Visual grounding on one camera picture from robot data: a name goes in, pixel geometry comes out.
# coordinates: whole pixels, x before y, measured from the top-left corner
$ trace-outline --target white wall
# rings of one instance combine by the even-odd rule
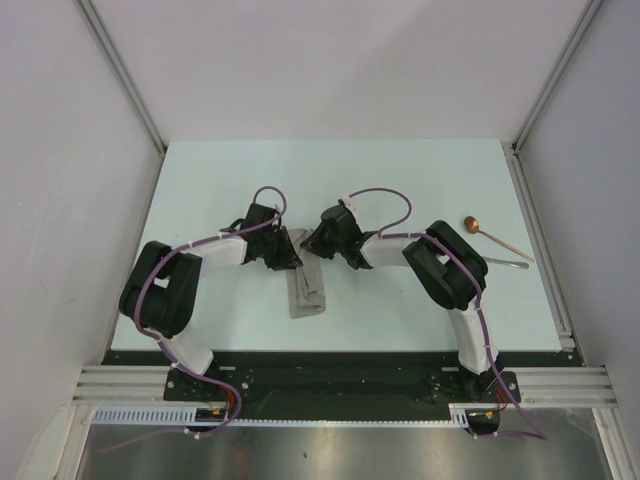
[[[605,5],[525,144],[578,340],[640,446],[640,2]]]
[[[70,0],[0,14],[0,477],[114,316],[159,159]]]
[[[166,140],[513,140],[587,0],[96,0]]]

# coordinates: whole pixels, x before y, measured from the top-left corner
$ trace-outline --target metal panel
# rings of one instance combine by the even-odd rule
[[[99,407],[94,425],[194,425],[196,407],[109,406]]]
[[[94,3],[167,140],[513,140],[588,0]]]
[[[640,471],[640,467],[638,459],[629,451],[629,439],[626,437],[620,410],[594,409],[593,416],[613,478],[615,480],[637,479],[636,472]]]
[[[87,28],[93,35],[98,48],[102,51],[109,68],[111,68],[113,75],[120,84],[122,92],[129,101],[133,112],[144,126],[147,135],[149,135],[149,138],[158,150],[158,153],[161,156],[164,156],[167,147],[162,141],[158,127],[151,117],[149,109],[142,99],[140,91],[133,82],[127,67],[122,61],[122,58],[120,57],[104,22],[100,18],[100,14],[98,13],[95,5],[91,0],[75,0],[75,3],[80,15],[87,24]]]
[[[74,408],[75,412],[71,420],[71,428],[60,459],[60,465],[58,465],[56,480],[73,480],[76,478],[87,436],[89,435],[91,418],[95,407],[78,406]]]
[[[616,407],[604,368],[513,368],[527,408]]]
[[[539,260],[543,285],[549,299],[554,321],[556,322],[560,343],[563,348],[572,350],[576,347],[576,344],[572,337],[573,327],[571,325],[569,309],[560,287],[560,281],[558,280],[558,274],[549,250],[549,244],[545,237],[542,223],[540,222],[540,216],[533,202],[531,190],[524,175],[520,158],[514,153],[511,146],[503,144],[503,149],[511,173],[511,179],[513,180],[513,186],[516,190],[516,196],[518,197],[518,202],[520,203],[525,224],[531,238],[531,243],[536,251],[536,258]]]
[[[549,77],[547,77],[547,80],[545,81],[542,91],[538,95],[538,98],[536,98],[536,101],[533,103],[531,111],[527,115],[524,124],[520,128],[520,131],[518,132],[518,135],[513,142],[516,152],[519,152],[522,149],[524,142],[527,141],[531,129],[537,123],[538,118],[540,118],[540,115],[544,110],[544,107],[553,95],[553,92],[555,92],[556,87],[560,83],[560,80],[562,80],[567,67],[571,63],[571,60],[575,57],[578,48],[586,37],[589,28],[595,21],[598,13],[604,5],[604,2],[605,0],[590,0],[590,2],[585,7],[582,16],[571,32],[571,35],[569,36],[567,43],[562,49],[558,60],[551,69]]]
[[[455,429],[233,428],[195,441],[161,435],[95,452],[149,427],[91,429],[79,480],[91,479],[580,479],[606,480],[607,467],[590,410],[536,411],[551,437],[473,441]],[[523,428],[506,412],[505,428]]]

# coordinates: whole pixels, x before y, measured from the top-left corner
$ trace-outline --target stainless steel surface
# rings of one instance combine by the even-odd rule
[[[484,258],[484,261],[488,263],[497,263],[498,265],[508,265],[510,267],[515,267],[515,268],[524,268],[525,270],[529,268],[529,264],[526,262],[510,262],[508,260],[500,260],[498,258],[491,258],[491,257],[482,257],[482,258]]]
[[[571,32],[571,35],[569,35],[567,43],[562,49],[558,60],[551,69],[551,73],[547,77],[547,80],[542,87],[542,91],[538,95],[538,98],[536,98],[536,101],[534,102],[533,107],[527,115],[524,124],[520,128],[518,136],[512,142],[517,152],[522,149],[522,146],[524,145],[524,142],[526,142],[531,129],[535,126],[538,118],[540,117],[540,114],[547,104],[547,101],[553,95],[553,92],[556,90],[556,87],[560,83],[560,80],[562,80],[567,67],[580,48],[582,41],[586,37],[591,25],[593,25],[593,22],[597,18],[597,15],[601,11],[602,5],[604,3],[605,0],[590,0],[583,10],[582,15],[576,23],[573,31]]]
[[[508,368],[516,373],[527,408],[617,406],[604,368]],[[76,405],[176,405],[224,407],[224,402],[165,402],[169,367],[84,367],[73,397]]]
[[[149,109],[142,99],[140,91],[133,82],[133,78],[131,78],[120,53],[118,53],[118,50],[116,49],[116,46],[113,43],[100,14],[98,13],[98,10],[91,0],[75,0],[75,4],[78,7],[80,15],[87,24],[87,28],[98,44],[98,48],[102,51],[113,75],[120,84],[124,95],[127,97],[133,112],[140,119],[140,122],[144,126],[150,140],[158,150],[158,153],[164,156],[164,152],[167,150],[167,147],[162,141],[158,127],[151,117]]]
[[[204,440],[168,434],[110,454],[93,450],[153,431],[91,428],[80,480],[610,479],[590,410],[536,411],[549,442],[474,441],[462,430],[233,428]],[[516,412],[503,428],[523,428]]]

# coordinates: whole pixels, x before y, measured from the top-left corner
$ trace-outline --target spoon handle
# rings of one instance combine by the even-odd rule
[[[512,247],[511,245],[509,245],[508,243],[503,242],[502,240],[500,240],[499,238],[494,237],[493,235],[487,233],[487,232],[483,232],[482,230],[478,230],[481,234],[483,234],[485,237],[489,237],[491,240],[493,240],[496,243],[499,243],[500,245],[502,245],[504,248],[508,248],[509,250],[511,250],[513,253],[517,253],[518,255],[520,255],[521,257],[526,258],[527,260],[529,260],[530,262],[535,262],[536,260],[533,257],[530,257],[529,255],[527,255],[526,253],[521,252],[520,250],[518,250],[515,247]]]
[[[482,257],[484,258],[484,261],[487,263],[497,263],[499,265],[509,265],[510,267],[515,267],[515,268],[524,268],[525,270],[527,268],[529,268],[529,264],[526,262],[509,262],[508,260],[499,260],[497,258],[491,258],[491,257]]]

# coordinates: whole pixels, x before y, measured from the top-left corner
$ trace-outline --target copper spoon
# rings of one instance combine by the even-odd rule
[[[520,255],[521,257],[526,258],[527,260],[529,260],[530,262],[535,262],[536,260],[533,257],[530,257],[529,255],[527,255],[526,253],[521,252],[520,250],[518,250],[515,247],[512,247],[511,245],[509,245],[508,243],[503,242],[502,240],[500,240],[499,238],[494,237],[493,235],[487,233],[487,232],[483,232],[482,230],[480,230],[480,224],[478,223],[478,220],[476,220],[473,217],[466,217],[464,219],[464,228],[466,228],[467,232],[469,233],[481,233],[483,234],[485,237],[489,237],[491,240],[493,240],[496,243],[499,243],[500,245],[502,245],[505,248],[508,248],[509,250],[511,250],[513,253],[517,253],[518,255]]]

